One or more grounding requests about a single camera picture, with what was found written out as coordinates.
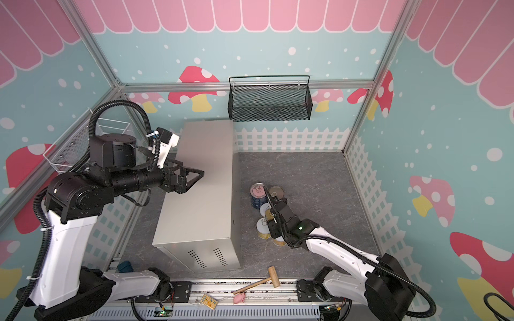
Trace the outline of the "dark blue tomato can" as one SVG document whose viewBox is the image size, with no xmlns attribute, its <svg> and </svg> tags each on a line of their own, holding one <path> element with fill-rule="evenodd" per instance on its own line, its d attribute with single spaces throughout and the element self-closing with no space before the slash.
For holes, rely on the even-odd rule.
<svg viewBox="0 0 514 321">
<path fill-rule="evenodd" d="M 281 200 L 285 196 L 285 191 L 282 187 L 279 186 L 273 186 L 269 188 L 269 193 L 272 198 L 277 198 L 278 200 Z"/>
</svg>

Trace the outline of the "gold sardine tin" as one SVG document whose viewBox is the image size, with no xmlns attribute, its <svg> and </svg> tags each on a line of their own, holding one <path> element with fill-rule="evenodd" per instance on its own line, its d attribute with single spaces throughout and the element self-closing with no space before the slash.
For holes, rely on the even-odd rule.
<svg viewBox="0 0 514 321">
<path fill-rule="evenodd" d="M 267 209 L 265 211 L 265 219 L 266 219 L 267 222 L 270 222 L 270 221 L 274 222 L 274 223 L 277 222 L 276 219 L 274 218 L 274 215 L 273 215 L 271 209 Z"/>
</svg>

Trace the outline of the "blue soup can pink lid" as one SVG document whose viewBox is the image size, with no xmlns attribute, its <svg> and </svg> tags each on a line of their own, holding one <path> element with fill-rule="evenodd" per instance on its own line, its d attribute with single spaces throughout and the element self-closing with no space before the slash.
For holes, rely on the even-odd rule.
<svg viewBox="0 0 514 321">
<path fill-rule="evenodd" d="M 260 209 L 263 204 L 268 202 L 264 187 L 264 183 L 254 183 L 250 187 L 251 205 L 255 209 Z"/>
</svg>

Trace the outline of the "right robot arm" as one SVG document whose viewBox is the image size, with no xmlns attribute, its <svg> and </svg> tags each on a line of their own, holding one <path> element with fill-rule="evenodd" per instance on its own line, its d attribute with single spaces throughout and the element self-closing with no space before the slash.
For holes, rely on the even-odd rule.
<svg viewBox="0 0 514 321">
<path fill-rule="evenodd" d="M 379 320 L 404 317 L 430 318 L 436 314 L 435 301 L 406 275 L 397 259 L 389 254 L 377 256 L 337 239 L 310 219 L 301 220 L 286 199 L 262 190 L 271 206 L 272 232 L 292 249 L 302 248 L 320 255 L 342 268 L 321 274 L 321 292 L 365 304 Z"/>
</svg>

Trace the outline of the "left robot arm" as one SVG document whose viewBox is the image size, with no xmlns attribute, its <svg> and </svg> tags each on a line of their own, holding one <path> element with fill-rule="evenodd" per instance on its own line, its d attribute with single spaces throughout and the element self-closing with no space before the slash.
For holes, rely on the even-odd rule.
<svg viewBox="0 0 514 321">
<path fill-rule="evenodd" d="M 138 146 L 131 135 L 97 135 L 101 115 L 118 106 L 140 114 L 147 147 Z M 129 200 L 132 192 L 150 193 L 152 188 L 183 194 L 204 177 L 202 170 L 169 159 L 178 141 L 178 135 L 164 128 L 152 129 L 147 113 L 137 103 L 112 100 L 92 111 L 85 154 L 34 198 L 41 247 L 28 285 L 18 290 L 8 320 L 14 320 L 26 306 L 36 309 L 37 320 L 73 320 L 112 301 L 134 302 L 142 296 L 162 304 L 174 297 L 169 276 L 155 267 L 112 273 L 82 262 L 96 222 L 116 198 Z"/>
</svg>

